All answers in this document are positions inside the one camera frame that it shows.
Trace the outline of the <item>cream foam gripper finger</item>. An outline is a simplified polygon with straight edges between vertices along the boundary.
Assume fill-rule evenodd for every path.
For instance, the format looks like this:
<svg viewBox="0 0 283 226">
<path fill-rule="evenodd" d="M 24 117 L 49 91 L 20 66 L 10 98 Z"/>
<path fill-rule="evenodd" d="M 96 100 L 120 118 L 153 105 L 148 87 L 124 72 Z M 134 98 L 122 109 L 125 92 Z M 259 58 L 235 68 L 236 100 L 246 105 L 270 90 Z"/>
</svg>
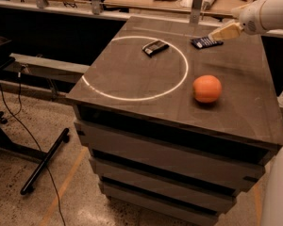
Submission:
<svg viewBox="0 0 283 226">
<path fill-rule="evenodd" d="M 210 32 L 208 38 L 212 41 L 235 39 L 242 31 L 241 25 L 235 20 L 231 20 Z"/>
</svg>

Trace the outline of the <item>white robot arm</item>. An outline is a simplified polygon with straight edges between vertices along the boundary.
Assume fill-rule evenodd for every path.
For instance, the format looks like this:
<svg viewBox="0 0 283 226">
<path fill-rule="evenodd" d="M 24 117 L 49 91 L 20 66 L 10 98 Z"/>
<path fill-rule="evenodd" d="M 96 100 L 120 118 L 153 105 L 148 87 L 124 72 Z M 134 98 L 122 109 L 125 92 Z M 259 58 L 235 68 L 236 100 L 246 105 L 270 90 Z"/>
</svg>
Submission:
<svg viewBox="0 0 283 226">
<path fill-rule="evenodd" d="M 245 7 L 233 8 L 238 19 L 227 22 L 208 34 L 211 40 L 264 34 L 270 30 L 283 30 L 283 0 L 257 0 Z M 266 186 L 260 226 L 283 226 L 283 147 L 277 153 Z"/>
</svg>

